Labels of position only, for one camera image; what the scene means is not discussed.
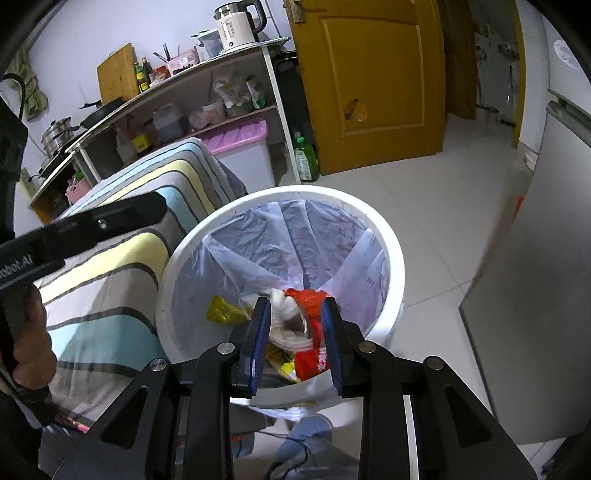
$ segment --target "hand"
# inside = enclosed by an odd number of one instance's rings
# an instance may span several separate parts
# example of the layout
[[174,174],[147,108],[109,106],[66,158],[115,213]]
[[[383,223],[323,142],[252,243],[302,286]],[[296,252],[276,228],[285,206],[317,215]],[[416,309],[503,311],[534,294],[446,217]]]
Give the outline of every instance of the hand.
[[[18,365],[14,369],[13,376],[19,385],[39,390],[49,385],[56,374],[57,359],[51,351],[51,337],[46,329],[47,313],[41,301],[41,293],[35,285],[29,287],[24,307],[27,320],[22,332],[14,340],[12,354]],[[0,382],[0,390],[7,393],[2,382]]]

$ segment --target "red plastic bag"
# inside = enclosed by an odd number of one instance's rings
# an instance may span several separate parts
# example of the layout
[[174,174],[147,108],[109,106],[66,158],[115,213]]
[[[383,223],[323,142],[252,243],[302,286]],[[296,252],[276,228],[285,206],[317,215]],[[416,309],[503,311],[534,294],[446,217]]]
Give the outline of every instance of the red plastic bag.
[[312,330],[313,349],[307,352],[297,352],[294,358],[295,374],[304,381],[330,368],[320,320],[322,302],[329,295],[323,290],[296,290],[294,288],[288,288],[285,295],[292,297],[306,313]]

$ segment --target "green towel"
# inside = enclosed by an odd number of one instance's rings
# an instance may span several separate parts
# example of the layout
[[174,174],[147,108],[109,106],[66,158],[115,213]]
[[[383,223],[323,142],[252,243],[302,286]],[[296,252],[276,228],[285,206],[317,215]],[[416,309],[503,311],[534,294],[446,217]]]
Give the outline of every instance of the green towel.
[[[12,59],[11,64],[8,66],[7,73],[16,73],[25,82],[27,93],[25,95],[24,115],[27,120],[35,118],[47,108],[47,97],[45,93],[39,89],[37,75],[35,75],[35,72],[31,68],[28,47],[22,47],[18,51],[17,55]],[[21,89],[16,82],[12,83],[12,87],[18,89],[20,93]]]

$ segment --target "electric kettle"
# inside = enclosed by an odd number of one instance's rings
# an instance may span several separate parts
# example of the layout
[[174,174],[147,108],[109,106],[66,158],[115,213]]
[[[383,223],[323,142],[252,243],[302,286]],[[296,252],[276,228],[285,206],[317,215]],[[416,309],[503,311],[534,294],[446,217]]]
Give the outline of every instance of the electric kettle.
[[[256,8],[259,24],[255,26],[248,5]],[[225,52],[259,41],[257,34],[267,26],[267,15],[260,0],[242,0],[222,5],[213,14]]]

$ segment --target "striped blanket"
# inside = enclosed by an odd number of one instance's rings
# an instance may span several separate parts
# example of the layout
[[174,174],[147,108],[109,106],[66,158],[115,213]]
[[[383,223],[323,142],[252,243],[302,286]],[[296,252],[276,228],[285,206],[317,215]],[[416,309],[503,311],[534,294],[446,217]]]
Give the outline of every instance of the striped blanket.
[[62,416],[89,427],[155,357],[158,280],[185,235],[246,194],[196,139],[160,149],[99,183],[64,215],[155,190],[168,211],[158,225],[102,242],[38,282],[58,364],[50,384]]

